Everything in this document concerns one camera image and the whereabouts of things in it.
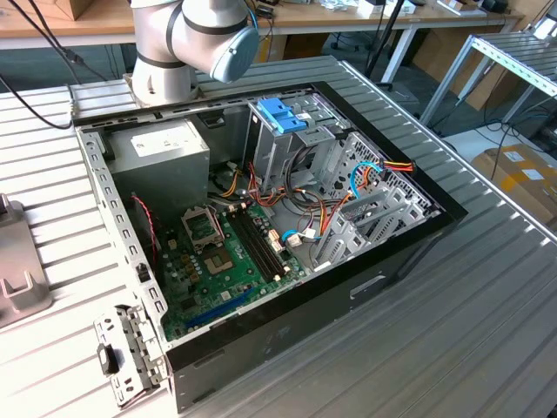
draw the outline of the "blue component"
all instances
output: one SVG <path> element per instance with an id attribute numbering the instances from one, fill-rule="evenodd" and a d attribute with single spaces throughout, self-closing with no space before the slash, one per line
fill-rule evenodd
<path id="1" fill-rule="evenodd" d="M 214 307 L 210 311 L 207 311 L 205 313 L 200 314 L 199 316 L 196 316 L 192 320 L 188 320 L 185 323 L 185 327 L 190 328 L 190 327 L 195 327 L 196 325 L 201 325 L 201 324 L 207 322 L 208 320 L 212 320 L 212 319 L 217 318 L 218 316 L 220 316 L 222 314 L 225 314 L 226 311 L 230 311 L 231 309 L 233 309 L 235 307 L 239 307 L 240 305 L 242 305 L 245 302 L 245 300 L 250 295 L 250 293 L 253 292 L 253 290 L 254 290 L 254 288 L 251 288 L 250 290 L 246 290 L 245 292 L 243 292 L 242 294 L 240 294 L 236 298 L 234 298 L 232 300 L 228 300 L 227 302 L 223 303 L 222 305 Z"/>
<path id="2" fill-rule="evenodd" d="M 291 229 L 290 231 L 286 231 L 285 233 L 283 233 L 282 235 L 282 240 L 286 241 L 286 239 L 288 237 L 290 237 L 291 235 L 294 235 L 295 233 L 298 233 L 298 231 L 296 231 L 295 229 Z"/>
<path id="3" fill-rule="evenodd" d="M 296 118 L 292 108 L 282 103 L 279 98 L 267 98 L 258 101 L 258 107 L 280 133 L 303 131 L 307 123 Z"/>

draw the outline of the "ram slot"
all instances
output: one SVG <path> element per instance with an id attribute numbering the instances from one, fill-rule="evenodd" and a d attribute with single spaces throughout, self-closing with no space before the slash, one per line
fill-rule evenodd
<path id="1" fill-rule="evenodd" d="M 237 212 L 230 216 L 228 220 L 267 283 L 274 281 L 276 276 L 282 277 L 285 275 L 285 269 L 253 225 L 250 215 L 246 212 Z"/>

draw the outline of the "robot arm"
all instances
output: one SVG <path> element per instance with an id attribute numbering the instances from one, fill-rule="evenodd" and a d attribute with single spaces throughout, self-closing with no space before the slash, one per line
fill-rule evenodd
<path id="1" fill-rule="evenodd" d="M 258 32 L 243 0 L 132 0 L 138 60 L 135 95 L 146 105 L 191 100 L 192 67 L 231 83 L 249 68 Z"/>

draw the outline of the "metal rack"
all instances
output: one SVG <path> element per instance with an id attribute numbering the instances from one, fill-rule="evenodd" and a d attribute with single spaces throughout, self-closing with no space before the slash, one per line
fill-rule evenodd
<path id="1" fill-rule="evenodd" d="M 254 65 L 235 84 L 200 76 L 211 98 L 303 81 L 329 83 L 470 214 L 396 287 L 186 415 L 546 415 L 557 400 L 555 237 L 349 64 L 316 57 Z M 135 107 L 124 82 L 74 91 L 85 114 Z M 24 96 L 65 120 L 64 87 Z M 45 127 L 0 95 L 0 169 L 0 189 L 26 207 L 54 299 L 0 329 L 4 415 L 175 416 L 162 388 L 119 411 L 101 373 L 93 320 L 132 295 L 75 134 Z"/>
<path id="2" fill-rule="evenodd" d="M 424 110 L 419 120 L 422 124 L 429 123 L 473 50 L 485 56 L 460 93 L 460 98 L 476 85 L 492 60 L 530 84 L 503 122 L 507 122 L 519 110 L 534 89 L 539 89 L 548 96 L 557 95 L 557 44 L 540 41 L 528 32 L 471 35 Z"/>

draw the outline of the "blue cable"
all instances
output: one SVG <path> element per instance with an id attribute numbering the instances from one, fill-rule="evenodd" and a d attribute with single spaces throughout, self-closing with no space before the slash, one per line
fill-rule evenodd
<path id="1" fill-rule="evenodd" d="M 371 167 L 376 172 L 382 172 L 383 171 L 383 169 L 381 167 L 379 167 L 375 163 L 372 163 L 371 161 L 363 161 L 361 163 L 356 164 L 356 166 L 352 170 L 352 174 L 350 175 L 350 188 L 352 189 L 352 192 L 354 193 L 354 196 L 356 197 L 356 199 L 359 199 L 358 187 L 356 186 L 356 171 L 361 166 Z"/>
<path id="2" fill-rule="evenodd" d="M 290 231 L 286 231 L 285 233 L 282 234 L 282 240 L 283 242 L 286 241 L 286 239 L 288 237 L 290 237 L 291 235 L 294 235 L 295 233 L 298 233 L 298 231 L 296 231 L 295 229 L 291 229 Z"/>
<path id="3" fill-rule="evenodd" d="M 252 9 L 250 9 L 250 8 L 248 8 L 248 9 L 250 10 L 250 15 L 252 15 L 252 24 L 253 24 L 253 27 L 254 27 L 255 29 L 259 29 L 258 19 L 255 17 L 255 13 L 253 13 L 253 10 L 252 10 Z"/>

